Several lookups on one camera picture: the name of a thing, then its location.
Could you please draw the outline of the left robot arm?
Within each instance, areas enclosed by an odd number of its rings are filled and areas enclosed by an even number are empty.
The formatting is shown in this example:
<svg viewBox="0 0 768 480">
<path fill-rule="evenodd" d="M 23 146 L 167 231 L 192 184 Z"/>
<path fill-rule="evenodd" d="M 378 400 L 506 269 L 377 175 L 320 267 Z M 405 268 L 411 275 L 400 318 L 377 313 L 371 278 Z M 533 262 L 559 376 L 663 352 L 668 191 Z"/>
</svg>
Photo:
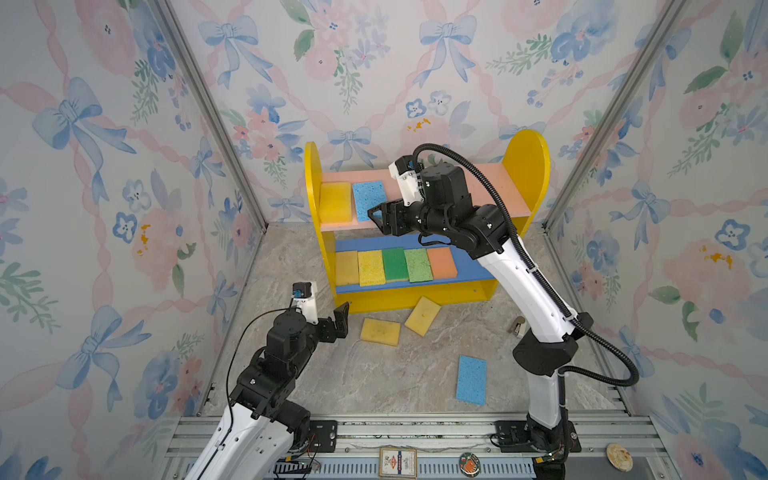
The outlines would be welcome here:
<svg viewBox="0 0 768 480">
<path fill-rule="evenodd" d="M 349 310 L 344 303 L 315 323 L 299 306 L 275 312 L 266 345 L 239 374 L 188 479 L 265 479 L 279 460 L 311 445 L 311 414 L 288 397 L 318 345 L 347 337 Z"/>
</svg>

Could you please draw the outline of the orange pink sponge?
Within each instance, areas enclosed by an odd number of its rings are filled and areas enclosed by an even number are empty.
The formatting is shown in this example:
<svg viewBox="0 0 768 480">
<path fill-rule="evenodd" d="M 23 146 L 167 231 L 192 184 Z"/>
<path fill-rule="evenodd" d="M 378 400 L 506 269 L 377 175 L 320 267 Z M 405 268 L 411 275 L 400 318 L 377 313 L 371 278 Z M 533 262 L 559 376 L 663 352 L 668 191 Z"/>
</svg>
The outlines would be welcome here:
<svg viewBox="0 0 768 480">
<path fill-rule="evenodd" d="M 427 250 L 427 255 L 434 280 L 450 280 L 458 276 L 458 269 L 450 248 L 430 248 Z"/>
</svg>

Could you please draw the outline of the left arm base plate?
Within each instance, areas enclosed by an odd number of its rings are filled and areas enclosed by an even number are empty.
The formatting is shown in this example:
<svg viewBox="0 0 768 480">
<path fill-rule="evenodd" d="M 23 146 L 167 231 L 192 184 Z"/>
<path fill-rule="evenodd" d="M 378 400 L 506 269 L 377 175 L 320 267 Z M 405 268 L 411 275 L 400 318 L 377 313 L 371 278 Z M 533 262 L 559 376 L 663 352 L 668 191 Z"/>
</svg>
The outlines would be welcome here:
<svg viewBox="0 0 768 480">
<path fill-rule="evenodd" d="M 338 440 L 336 420 L 303 420 L 296 428 L 289 429 L 292 444 L 288 452 L 299 453 L 334 453 Z"/>
</svg>

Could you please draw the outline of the bright yellow sponge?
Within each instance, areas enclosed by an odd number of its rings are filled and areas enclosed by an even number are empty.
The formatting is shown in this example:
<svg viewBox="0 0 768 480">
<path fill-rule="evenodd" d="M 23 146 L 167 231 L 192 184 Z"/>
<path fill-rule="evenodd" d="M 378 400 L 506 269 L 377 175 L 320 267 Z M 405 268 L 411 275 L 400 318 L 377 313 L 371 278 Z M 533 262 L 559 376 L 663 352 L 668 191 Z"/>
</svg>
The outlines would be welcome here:
<svg viewBox="0 0 768 480">
<path fill-rule="evenodd" d="M 380 286 L 386 283 L 386 274 L 381 250 L 359 251 L 358 276 L 361 287 Z"/>
</svg>

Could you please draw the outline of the light green sponge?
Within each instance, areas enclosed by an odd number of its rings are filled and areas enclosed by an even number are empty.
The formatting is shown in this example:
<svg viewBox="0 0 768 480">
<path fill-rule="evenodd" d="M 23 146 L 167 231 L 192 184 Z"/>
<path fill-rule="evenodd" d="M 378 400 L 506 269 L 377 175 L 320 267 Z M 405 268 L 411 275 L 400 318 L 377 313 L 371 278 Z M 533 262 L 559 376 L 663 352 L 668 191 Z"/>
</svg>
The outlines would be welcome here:
<svg viewBox="0 0 768 480">
<path fill-rule="evenodd" d="M 431 264 L 426 249 L 408 249 L 404 251 L 408 280 L 411 283 L 423 283 L 433 280 Z"/>
</svg>

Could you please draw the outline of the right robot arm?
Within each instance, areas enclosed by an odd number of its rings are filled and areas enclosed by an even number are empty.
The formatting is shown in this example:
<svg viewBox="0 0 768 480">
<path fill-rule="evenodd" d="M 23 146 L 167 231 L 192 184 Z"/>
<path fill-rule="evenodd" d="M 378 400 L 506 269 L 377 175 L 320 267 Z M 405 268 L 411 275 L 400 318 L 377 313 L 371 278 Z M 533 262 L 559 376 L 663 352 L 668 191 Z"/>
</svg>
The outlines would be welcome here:
<svg viewBox="0 0 768 480">
<path fill-rule="evenodd" d="M 471 173 L 492 201 L 477 206 L 465 174 Z M 422 246 L 464 251 L 503 287 L 520 309 L 528 330 L 513 350 L 527 374 L 529 407 L 521 446 L 563 458 L 571 447 L 564 367 L 575 355 L 581 332 L 577 312 L 554 290 L 518 235 L 503 198 L 475 167 L 448 163 L 422 168 L 400 158 L 389 167 L 401 197 L 368 211 L 384 235 L 416 233 Z"/>
</svg>

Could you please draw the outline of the blue sponge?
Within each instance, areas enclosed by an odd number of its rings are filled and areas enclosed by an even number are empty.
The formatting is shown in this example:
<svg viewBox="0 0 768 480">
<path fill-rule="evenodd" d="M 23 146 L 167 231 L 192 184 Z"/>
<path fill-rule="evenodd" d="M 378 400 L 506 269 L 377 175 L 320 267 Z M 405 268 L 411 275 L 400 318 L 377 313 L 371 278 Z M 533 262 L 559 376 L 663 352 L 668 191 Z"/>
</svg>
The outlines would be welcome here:
<svg viewBox="0 0 768 480">
<path fill-rule="evenodd" d="M 461 356 L 458 364 L 456 399 L 473 405 L 486 404 L 487 362 Z"/>
<path fill-rule="evenodd" d="M 368 211 L 387 202 L 386 191 L 381 181 L 355 183 L 352 189 L 359 222 L 369 221 Z"/>
</svg>

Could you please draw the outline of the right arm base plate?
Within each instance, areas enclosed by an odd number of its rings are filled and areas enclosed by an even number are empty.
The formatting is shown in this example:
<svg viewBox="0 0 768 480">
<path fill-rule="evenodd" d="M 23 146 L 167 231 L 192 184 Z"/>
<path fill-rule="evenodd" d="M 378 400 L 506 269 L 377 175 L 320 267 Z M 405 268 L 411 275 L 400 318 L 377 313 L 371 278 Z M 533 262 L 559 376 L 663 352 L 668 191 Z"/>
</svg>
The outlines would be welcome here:
<svg viewBox="0 0 768 480">
<path fill-rule="evenodd" d="M 580 453 L 582 446 L 575 426 L 563 421 L 553 429 L 546 428 L 530 419 L 499 420 L 494 423 L 495 431 L 490 435 L 491 443 L 502 453 L 531 453 L 544 456 Z"/>
</svg>

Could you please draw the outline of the pale yellow sponge orange back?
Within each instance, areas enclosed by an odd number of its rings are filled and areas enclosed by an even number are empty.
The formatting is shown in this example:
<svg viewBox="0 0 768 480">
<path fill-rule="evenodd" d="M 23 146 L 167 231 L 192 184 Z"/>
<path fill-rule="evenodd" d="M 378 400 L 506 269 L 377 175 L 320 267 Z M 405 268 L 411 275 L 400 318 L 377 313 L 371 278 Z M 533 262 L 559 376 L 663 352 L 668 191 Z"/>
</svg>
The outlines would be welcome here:
<svg viewBox="0 0 768 480">
<path fill-rule="evenodd" d="M 425 337 L 441 306 L 427 297 L 422 297 L 413 308 L 404 326 L 421 337 Z"/>
</svg>

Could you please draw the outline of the dark green sponge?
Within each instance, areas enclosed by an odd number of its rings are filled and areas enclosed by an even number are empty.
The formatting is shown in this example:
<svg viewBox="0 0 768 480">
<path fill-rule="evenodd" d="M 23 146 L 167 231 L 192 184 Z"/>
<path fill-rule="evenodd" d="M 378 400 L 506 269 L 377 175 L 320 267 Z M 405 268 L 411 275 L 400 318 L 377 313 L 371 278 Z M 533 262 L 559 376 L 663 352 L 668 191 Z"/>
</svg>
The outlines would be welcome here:
<svg viewBox="0 0 768 480">
<path fill-rule="evenodd" d="M 409 280 L 405 250 L 403 248 L 384 249 L 382 251 L 382 260 L 387 283 Z"/>
</svg>

